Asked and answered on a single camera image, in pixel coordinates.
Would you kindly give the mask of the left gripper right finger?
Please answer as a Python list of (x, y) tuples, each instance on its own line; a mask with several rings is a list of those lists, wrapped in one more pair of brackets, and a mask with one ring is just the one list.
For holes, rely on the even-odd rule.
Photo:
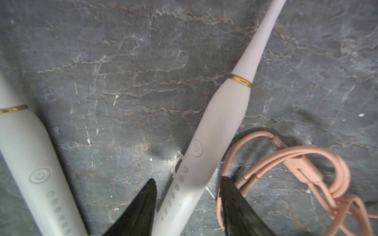
[(221, 177), (220, 199), (227, 236), (273, 236), (228, 177)]

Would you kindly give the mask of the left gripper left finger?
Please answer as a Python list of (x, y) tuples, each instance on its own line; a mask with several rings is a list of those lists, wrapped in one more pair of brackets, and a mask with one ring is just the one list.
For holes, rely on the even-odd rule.
[(157, 186), (149, 179), (105, 236), (150, 236), (157, 201)]

